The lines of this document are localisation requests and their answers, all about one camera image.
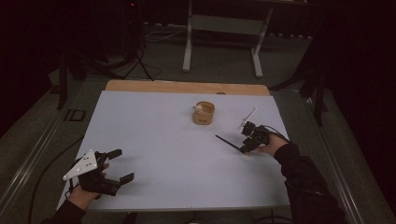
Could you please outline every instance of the person's hand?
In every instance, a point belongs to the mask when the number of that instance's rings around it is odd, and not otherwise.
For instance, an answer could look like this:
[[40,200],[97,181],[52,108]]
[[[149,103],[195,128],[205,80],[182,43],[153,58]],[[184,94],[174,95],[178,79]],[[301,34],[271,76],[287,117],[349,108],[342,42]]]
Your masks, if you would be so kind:
[[90,206],[91,202],[98,197],[100,194],[95,192],[88,192],[81,188],[81,185],[77,185],[73,191],[70,193],[67,200],[70,203],[75,204],[77,207],[81,208],[82,210],[86,211]]
[[275,156],[275,153],[280,147],[285,146],[288,142],[281,137],[277,136],[276,134],[270,133],[269,134],[270,143],[267,146],[257,147],[257,152],[265,152],[270,154],[272,157]]

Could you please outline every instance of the person's left hand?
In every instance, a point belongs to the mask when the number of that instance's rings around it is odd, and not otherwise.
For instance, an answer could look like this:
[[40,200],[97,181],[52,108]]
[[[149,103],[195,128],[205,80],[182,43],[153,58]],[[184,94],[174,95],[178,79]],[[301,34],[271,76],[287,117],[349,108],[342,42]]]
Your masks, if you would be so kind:
[[[108,166],[109,164],[106,163],[103,168],[106,169]],[[77,185],[70,193],[67,200],[70,203],[75,204],[77,207],[81,208],[82,210],[86,211],[90,206],[91,202],[99,195],[100,193],[88,192],[82,189],[81,185]]]

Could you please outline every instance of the black sleeve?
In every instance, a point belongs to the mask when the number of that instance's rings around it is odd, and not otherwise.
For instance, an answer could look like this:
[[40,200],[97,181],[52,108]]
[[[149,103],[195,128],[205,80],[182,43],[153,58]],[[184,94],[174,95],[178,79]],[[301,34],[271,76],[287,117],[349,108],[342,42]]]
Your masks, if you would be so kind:
[[275,154],[286,177],[293,223],[347,223],[343,210],[330,194],[326,180],[308,157],[300,156],[294,144],[281,147]]
[[80,224],[85,216],[85,211],[64,200],[64,203],[56,211],[52,218],[45,219],[41,224]]

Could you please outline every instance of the brown container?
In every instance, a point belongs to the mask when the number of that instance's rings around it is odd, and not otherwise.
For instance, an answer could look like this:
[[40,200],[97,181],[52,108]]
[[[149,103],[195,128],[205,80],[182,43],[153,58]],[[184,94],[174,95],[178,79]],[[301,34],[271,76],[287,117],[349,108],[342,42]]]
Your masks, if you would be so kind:
[[209,125],[212,123],[215,114],[215,106],[207,101],[198,102],[195,105],[195,111],[192,114],[192,121],[200,125]]

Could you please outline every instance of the white tabletop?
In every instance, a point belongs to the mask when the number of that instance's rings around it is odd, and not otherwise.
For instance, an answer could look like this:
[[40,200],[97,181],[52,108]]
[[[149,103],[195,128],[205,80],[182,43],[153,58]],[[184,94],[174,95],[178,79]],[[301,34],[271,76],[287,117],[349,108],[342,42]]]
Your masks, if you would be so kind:
[[[193,106],[209,101],[213,122],[192,122]],[[106,178],[134,173],[117,196],[104,195],[93,210],[206,210],[289,205],[280,165],[267,154],[245,156],[220,141],[241,147],[238,129],[250,121],[287,136],[272,96],[103,91],[77,158],[93,149],[123,155],[109,161]]]

